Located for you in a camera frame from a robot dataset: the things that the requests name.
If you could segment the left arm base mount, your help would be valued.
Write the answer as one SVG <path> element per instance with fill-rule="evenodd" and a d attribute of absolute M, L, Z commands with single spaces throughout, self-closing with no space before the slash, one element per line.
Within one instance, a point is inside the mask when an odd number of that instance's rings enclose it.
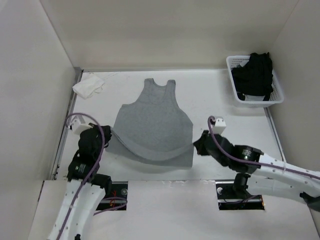
<path fill-rule="evenodd" d="M 100 201 L 97 211 L 125 211 L 128 198 L 128 182 L 110 180 L 105 190 L 105 196 Z"/>

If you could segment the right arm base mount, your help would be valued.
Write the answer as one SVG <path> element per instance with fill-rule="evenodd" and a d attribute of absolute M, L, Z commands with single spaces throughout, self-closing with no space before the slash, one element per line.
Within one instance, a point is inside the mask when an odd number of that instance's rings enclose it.
<path fill-rule="evenodd" d="M 238 173 L 234 180 L 215 182 L 218 208 L 220 211 L 265 210 L 261 195 L 251 195 L 248 191 L 250 176 Z"/>

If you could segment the grey tank top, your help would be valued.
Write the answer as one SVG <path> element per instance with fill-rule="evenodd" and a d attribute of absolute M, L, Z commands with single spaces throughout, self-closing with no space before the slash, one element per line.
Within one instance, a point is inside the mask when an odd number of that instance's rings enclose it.
<path fill-rule="evenodd" d="M 180 109 L 176 82 L 144 81 L 137 100 L 123 104 L 111 129 L 107 151 L 140 163 L 190 168 L 193 165 L 193 123 Z"/>

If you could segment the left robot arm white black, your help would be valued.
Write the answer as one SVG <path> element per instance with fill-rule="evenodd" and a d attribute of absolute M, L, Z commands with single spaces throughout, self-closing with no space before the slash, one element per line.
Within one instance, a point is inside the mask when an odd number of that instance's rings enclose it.
<path fill-rule="evenodd" d="M 85 240 L 101 200 L 112 195 L 111 177 L 99 174 L 99 161 L 112 137 L 110 126 L 91 124 L 80 133 L 78 149 L 68 166 L 64 198 L 49 240 Z"/>

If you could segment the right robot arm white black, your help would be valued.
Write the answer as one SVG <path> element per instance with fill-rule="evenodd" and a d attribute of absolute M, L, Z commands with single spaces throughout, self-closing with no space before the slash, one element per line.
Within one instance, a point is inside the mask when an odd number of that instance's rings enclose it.
<path fill-rule="evenodd" d="M 259 195 L 291 199 L 320 210 L 320 173 L 277 160 L 260 149 L 233 145 L 225 137 L 202 132 L 193 143 L 200 156 L 211 156 L 221 166 L 236 172 L 232 183 L 218 184 L 217 197 L 231 201 L 230 210 L 239 209 Z"/>

